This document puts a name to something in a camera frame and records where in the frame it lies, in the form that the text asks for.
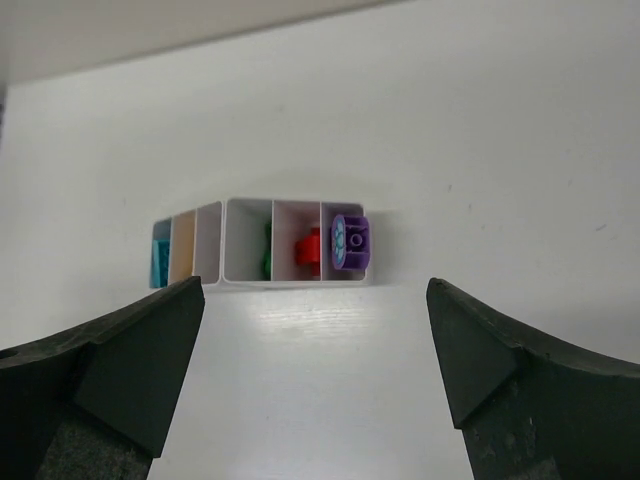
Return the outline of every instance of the empty compartment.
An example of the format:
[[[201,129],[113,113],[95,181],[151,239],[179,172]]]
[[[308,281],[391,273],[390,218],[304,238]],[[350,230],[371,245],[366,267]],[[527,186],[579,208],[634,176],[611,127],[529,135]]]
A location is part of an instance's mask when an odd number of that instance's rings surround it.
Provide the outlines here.
[[[169,280],[169,240],[171,238],[171,219],[160,220],[153,225],[151,239],[151,268],[149,286],[163,288]]]
[[[188,278],[193,273],[193,247],[196,211],[181,213],[171,222],[169,284]]]
[[[227,282],[271,279],[272,216],[271,200],[232,198],[227,202],[223,263]]]
[[[320,202],[273,203],[274,282],[320,280]]]
[[[195,228],[193,274],[202,278],[203,285],[218,283],[220,280],[222,202],[198,208]]]
[[[366,268],[359,270],[340,270],[334,267],[332,261],[332,251],[331,251],[331,226],[333,225],[333,221],[337,216],[342,215],[344,217],[353,217],[355,223],[365,223],[365,221],[361,220],[361,217],[364,217],[364,209],[362,205],[357,203],[322,203],[321,206],[321,242],[322,242],[322,280],[326,281],[361,281],[366,277]],[[347,264],[345,266],[354,267],[357,261],[354,262],[353,257],[360,255],[357,250],[362,252],[369,251],[371,248],[371,234],[369,228],[357,228],[359,231],[356,235],[353,235],[353,245],[351,245],[351,240],[346,239],[347,235],[345,233],[345,243],[349,244],[349,247],[352,248],[354,253],[349,254],[349,258],[347,259]],[[363,263],[367,263],[366,253],[362,254]]]

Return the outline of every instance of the purple spool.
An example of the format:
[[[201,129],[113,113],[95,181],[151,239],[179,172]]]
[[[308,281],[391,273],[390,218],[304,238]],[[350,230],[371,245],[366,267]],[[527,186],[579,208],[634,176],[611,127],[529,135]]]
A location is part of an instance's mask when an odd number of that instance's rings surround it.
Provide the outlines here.
[[[367,217],[337,215],[331,225],[331,261],[336,270],[366,270],[371,260]]]

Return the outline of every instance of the red toy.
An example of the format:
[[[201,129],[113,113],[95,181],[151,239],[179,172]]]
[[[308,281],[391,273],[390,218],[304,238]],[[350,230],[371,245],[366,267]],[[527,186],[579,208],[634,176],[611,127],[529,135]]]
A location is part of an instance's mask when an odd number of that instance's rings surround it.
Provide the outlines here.
[[[296,265],[311,265],[311,275],[320,276],[320,228],[296,242]]]

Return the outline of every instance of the white organizer tray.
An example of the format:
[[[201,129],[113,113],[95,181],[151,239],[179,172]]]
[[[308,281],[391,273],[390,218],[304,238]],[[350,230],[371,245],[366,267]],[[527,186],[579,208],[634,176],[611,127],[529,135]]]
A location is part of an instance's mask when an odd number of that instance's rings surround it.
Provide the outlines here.
[[[357,203],[231,198],[156,222],[153,239],[170,239],[172,284],[199,275],[211,288],[310,288],[368,283],[365,271],[336,270],[331,262],[329,230],[336,215],[365,215]],[[271,280],[262,261],[271,230]],[[295,243],[320,227],[320,276],[295,264]],[[370,243],[371,258],[373,249]]]

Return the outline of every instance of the purple object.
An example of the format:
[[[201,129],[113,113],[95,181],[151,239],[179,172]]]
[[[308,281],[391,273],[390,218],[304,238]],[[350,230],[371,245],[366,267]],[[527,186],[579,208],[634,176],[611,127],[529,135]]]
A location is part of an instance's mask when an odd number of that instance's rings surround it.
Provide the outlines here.
[[[366,270],[371,260],[367,217],[338,215],[333,219],[331,260],[336,270]]]

